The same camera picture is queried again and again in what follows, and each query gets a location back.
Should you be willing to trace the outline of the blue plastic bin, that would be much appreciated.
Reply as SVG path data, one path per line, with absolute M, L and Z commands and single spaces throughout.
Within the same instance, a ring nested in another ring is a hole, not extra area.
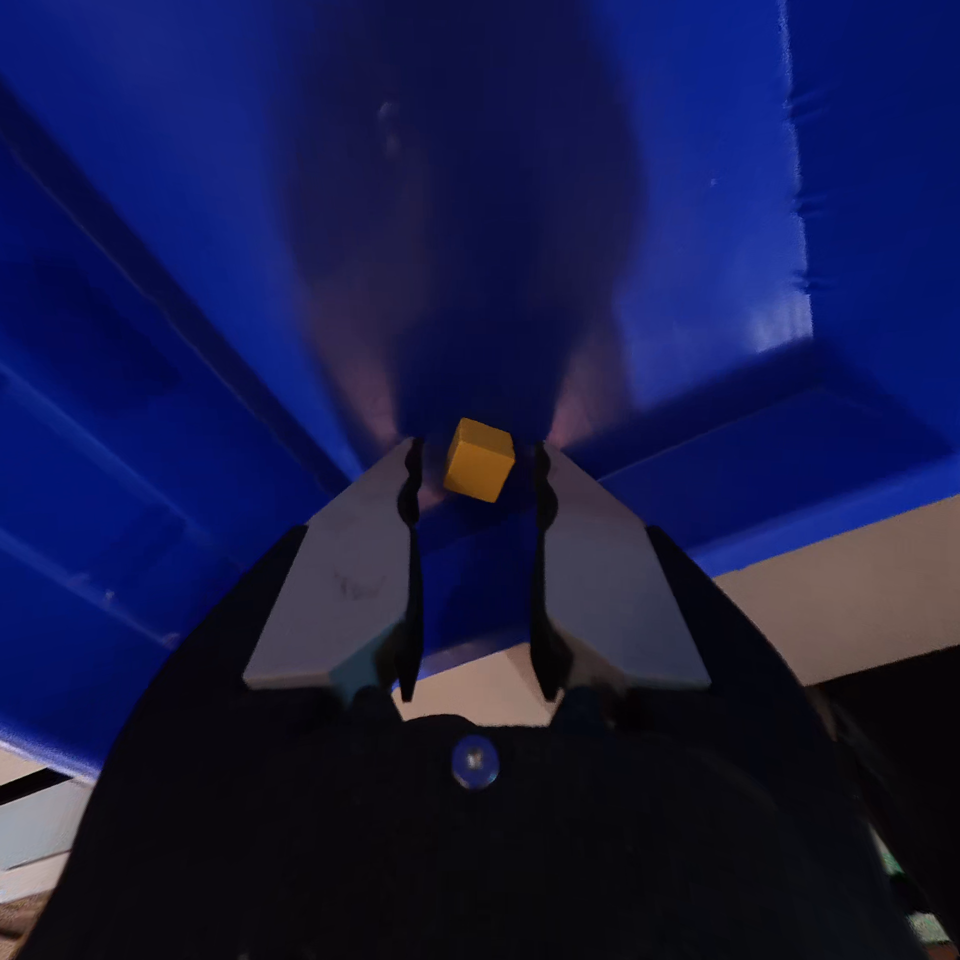
M 806 683 L 957 646 L 958 2 L 2 2 L 4 747 L 462 417 Z

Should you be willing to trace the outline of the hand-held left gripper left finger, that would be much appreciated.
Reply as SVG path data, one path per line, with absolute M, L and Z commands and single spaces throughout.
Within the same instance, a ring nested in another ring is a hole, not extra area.
M 417 525 L 422 438 L 406 438 L 315 513 L 244 672 L 251 690 L 398 687 L 425 648 Z

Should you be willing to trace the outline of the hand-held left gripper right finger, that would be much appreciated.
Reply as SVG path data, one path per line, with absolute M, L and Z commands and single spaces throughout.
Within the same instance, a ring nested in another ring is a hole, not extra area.
M 530 656 L 544 698 L 704 691 L 711 678 L 644 522 L 560 450 L 534 451 Z

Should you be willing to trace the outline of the small yellow wooden cube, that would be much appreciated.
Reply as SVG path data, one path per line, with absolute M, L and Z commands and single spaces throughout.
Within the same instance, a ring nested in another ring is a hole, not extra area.
M 450 493 L 495 503 L 516 461 L 509 432 L 463 417 L 446 455 L 442 485 Z

